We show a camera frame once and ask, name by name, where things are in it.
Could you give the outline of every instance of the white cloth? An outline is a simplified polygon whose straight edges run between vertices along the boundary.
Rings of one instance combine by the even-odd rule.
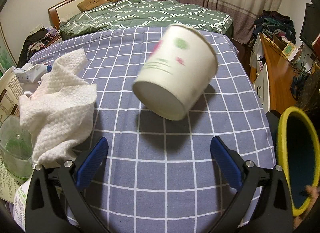
[[[92,131],[97,87],[77,77],[85,62],[83,49],[61,56],[33,96],[19,98],[20,125],[32,136],[36,164],[74,160],[71,148]]]

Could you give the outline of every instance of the television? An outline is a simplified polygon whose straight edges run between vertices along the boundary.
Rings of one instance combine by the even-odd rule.
[[[313,4],[306,4],[303,26],[300,33],[300,40],[303,41],[310,49],[312,43],[320,33],[320,10]]]

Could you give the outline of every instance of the pile of clothes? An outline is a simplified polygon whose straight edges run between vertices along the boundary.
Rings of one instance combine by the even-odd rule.
[[[23,44],[17,67],[21,68],[33,54],[42,50],[57,35],[58,32],[55,26],[42,28],[34,34],[29,35]]]
[[[254,24],[256,29],[252,33],[255,37],[259,32],[262,32],[269,38],[272,38],[272,35],[275,34],[278,37],[285,36],[288,41],[296,43],[296,31],[289,16],[284,16],[275,11],[263,11],[254,21]]]

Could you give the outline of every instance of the transparent plastic container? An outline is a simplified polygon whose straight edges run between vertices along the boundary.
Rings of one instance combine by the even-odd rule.
[[[0,126],[0,153],[7,170],[27,180],[32,174],[32,152],[31,134],[21,128],[20,119],[13,115],[6,118]]]

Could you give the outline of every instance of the blue gripper pad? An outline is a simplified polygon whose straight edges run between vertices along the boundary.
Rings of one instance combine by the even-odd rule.
[[[107,139],[101,137],[99,142],[90,151],[87,158],[77,170],[76,187],[79,191],[82,191],[84,188],[89,186],[103,158],[106,157],[108,149],[109,146]]]
[[[230,150],[218,136],[212,138],[210,144],[212,158],[217,161],[230,187],[239,191],[242,188],[242,172],[228,151]]]

